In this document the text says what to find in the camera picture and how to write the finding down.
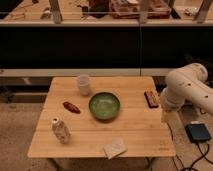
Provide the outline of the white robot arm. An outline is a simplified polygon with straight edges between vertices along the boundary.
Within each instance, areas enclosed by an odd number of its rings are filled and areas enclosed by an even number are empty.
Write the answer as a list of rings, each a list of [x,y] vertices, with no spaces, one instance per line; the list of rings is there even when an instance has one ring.
[[[166,87],[160,94],[164,111],[178,111],[188,100],[213,117],[213,88],[205,84],[208,78],[206,67],[191,63],[176,68],[165,76]]]

